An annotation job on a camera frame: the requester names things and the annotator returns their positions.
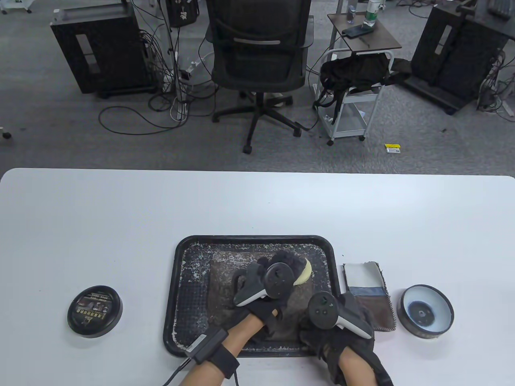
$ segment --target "black glove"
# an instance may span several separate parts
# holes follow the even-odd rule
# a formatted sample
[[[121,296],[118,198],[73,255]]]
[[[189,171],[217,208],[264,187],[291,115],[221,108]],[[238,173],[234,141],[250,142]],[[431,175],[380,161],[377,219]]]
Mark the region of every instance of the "black glove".
[[[268,260],[268,258],[266,257],[262,257],[257,261],[257,263],[259,264],[259,267],[257,268],[257,274],[263,277],[267,269],[272,264],[275,264],[277,262],[287,264],[292,269],[295,278],[299,277],[299,275],[302,273],[302,269],[305,267],[305,263],[304,265],[298,263],[299,257],[295,256],[290,252],[279,251],[272,257],[271,260]],[[246,270],[239,270],[234,273],[234,293],[241,290],[241,288],[245,285],[245,273]],[[264,338],[265,336],[272,335],[276,329],[277,321],[281,320],[282,318],[283,311],[286,308],[286,304],[288,303],[288,299],[292,292],[293,286],[291,288],[286,289],[283,293],[281,293],[281,295],[277,299],[272,299],[266,296],[261,299],[256,299],[243,307],[236,307],[235,317],[232,318],[228,325],[225,325],[225,328],[227,329],[227,327],[229,326],[232,327],[236,325],[241,320],[243,320],[249,313],[251,313],[257,316],[265,324],[266,327],[264,331],[264,336],[261,336],[263,334],[260,334],[259,336],[257,336],[257,338]],[[274,310],[277,310],[277,317],[275,317],[272,314]]]
[[[371,325],[371,317],[365,308],[360,308],[362,319]],[[350,347],[372,367],[378,386],[393,386],[391,379],[381,365],[381,361],[374,349],[374,336],[371,339],[362,338],[351,330],[341,329],[337,326],[322,330],[316,327],[306,315],[299,324],[300,341],[306,344],[314,353],[326,363],[335,384],[347,386],[345,377],[340,369],[339,360],[346,347]]]

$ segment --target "chair base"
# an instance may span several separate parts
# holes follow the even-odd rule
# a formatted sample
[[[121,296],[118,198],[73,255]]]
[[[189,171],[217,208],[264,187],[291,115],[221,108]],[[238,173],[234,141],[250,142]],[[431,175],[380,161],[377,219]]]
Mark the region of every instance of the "chair base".
[[[289,120],[273,108],[273,106],[281,102],[284,102],[285,105],[289,106],[293,103],[293,98],[291,96],[283,96],[279,98],[270,98],[267,99],[265,102],[264,93],[256,93],[254,106],[239,106],[226,110],[217,111],[213,114],[211,120],[213,122],[220,122],[220,117],[224,115],[253,112],[254,116],[252,117],[252,123],[250,124],[249,134],[247,135],[247,141],[245,142],[245,146],[243,146],[243,153],[250,154],[252,152],[252,136],[254,135],[254,130],[256,129],[258,119],[262,115],[269,116],[270,118],[278,120],[279,122],[291,127],[294,130],[293,135],[295,137],[301,136],[302,131],[299,124],[293,122],[292,120]]]

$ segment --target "tray rim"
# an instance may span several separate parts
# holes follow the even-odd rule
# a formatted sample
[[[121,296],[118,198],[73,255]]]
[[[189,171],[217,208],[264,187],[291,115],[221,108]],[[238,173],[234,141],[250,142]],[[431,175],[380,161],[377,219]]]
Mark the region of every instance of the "tray rim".
[[[177,347],[172,338],[172,329],[175,319],[175,312],[177,308],[177,295],[179,292],[179,279],[180,279],[180,268],[182,264],[182,256],[184,251],[194,242],[199,243],[211,243],[211,244],[272,244],[272,243],[284,243],[284,244],[301,244],[311,243],[319,246],[325,252],[325,256],[328,262],[329,282],[331,283],[331,292],[335,296],[341,294],[340,284],[338,279],[338,267],[334,258],[334,250],[331,243],[317,235],[191,235],[183,238],[177,244],[174,254],[174,264],[171,273],[170,290],[168,293],[168,301],[166,306],[165,322],[163,329],[163,343],[166,350],[176,357],[185,357],[186,353],[184,350]],[[264,358],[264,357],[305,357],[312,356],[310,352],[245,352],[242,351],[239,357],[247,358]]]

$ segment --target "forearm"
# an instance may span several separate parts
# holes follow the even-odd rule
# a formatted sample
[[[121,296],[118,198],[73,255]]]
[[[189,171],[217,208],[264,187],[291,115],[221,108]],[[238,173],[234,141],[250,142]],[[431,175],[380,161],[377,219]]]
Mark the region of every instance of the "forearm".
[[[377,386],[374,370],[351,348],[346,347],[338,363],[347,386]]]
[[[248,340],[262,327],[263,322],[261,320],[254,315],[248,315],[228,331],[229,336],[222,344],[234,357],[237,357]],[[206,361],[193,368],[181,382],[181,386],[220,386],[223,380],[224,374],[218,367]]]

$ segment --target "black mesh chair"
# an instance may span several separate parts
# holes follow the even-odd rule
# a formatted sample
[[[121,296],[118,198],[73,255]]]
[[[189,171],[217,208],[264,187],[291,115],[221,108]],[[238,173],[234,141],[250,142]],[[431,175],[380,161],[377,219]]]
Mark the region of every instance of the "black mesh chair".
[[[207,0],[210,26],[205,39],[213,43],[213,81],[221,87],[255,92],[253,106],[217,111],[223,115],[253,112],[243,153],[252,152],[252,135],[258,119],[267,115],[294,130],[301,126],[273,106],[292,104],[291,96],[264,100],[264,93],[282,93],[304,85],[307,48],[313,43],[311,0]]]

